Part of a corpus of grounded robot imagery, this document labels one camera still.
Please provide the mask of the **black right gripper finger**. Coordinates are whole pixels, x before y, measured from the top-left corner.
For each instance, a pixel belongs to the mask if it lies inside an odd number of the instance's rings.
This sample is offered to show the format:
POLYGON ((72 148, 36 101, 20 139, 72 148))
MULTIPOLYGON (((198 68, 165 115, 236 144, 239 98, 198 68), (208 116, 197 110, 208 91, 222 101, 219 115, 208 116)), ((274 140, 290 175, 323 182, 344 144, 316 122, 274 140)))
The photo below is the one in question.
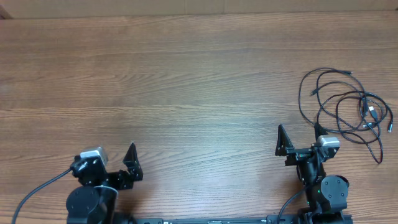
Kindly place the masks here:
POLYGON ((277 145, 275 147, 276 156, 287 156, 294 150, 294 145, 290 140, 289 136, 284 129, 284 126, 280 124, 277 132, 277 145))
POLYGON ((314 124, 314 131, 315 131, 315 139, 317 140, 320 136, 328 135, 326 129, 324 129, 320 123, 314 124))

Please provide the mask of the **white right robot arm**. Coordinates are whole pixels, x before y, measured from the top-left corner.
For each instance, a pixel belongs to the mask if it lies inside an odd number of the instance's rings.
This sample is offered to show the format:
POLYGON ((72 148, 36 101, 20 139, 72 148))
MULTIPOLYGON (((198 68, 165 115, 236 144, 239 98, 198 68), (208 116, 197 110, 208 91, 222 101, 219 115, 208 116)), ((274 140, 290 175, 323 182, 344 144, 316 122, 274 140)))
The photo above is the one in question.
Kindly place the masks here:
POLYGON ((286 166, 296 167, 303 189, 291 196, 280 209, 276 223, 353 223, 344 215, 347 208, 349 181, 341 175, 327 175, 323 163, 334 158, 340 149, 338 138, 330 136, 320 124, 314 125, 315 142, 307 148, 294 147, 283 125, 278 126, 275 155, 285 157, 286 166), (287 206, 304 194, 307 207, 296 215, 283 215, 287 206))

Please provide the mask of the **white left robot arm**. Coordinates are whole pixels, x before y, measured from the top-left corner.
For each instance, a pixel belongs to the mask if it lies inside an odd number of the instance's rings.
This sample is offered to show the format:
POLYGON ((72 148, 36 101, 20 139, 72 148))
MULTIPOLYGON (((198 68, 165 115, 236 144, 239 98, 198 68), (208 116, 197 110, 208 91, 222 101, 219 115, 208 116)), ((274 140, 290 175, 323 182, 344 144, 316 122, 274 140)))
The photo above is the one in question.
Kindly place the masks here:
POLYGON ((80 187, 72 191, 66 201, 67 223, 135 223, 132 215, 116 212, 119 192, 130 190, 143 179, 136 145, 131 143, 123 164, 126 170, 107 172, 108 156, 101 146, 85 149, 70 165, 72 175, 80 187))

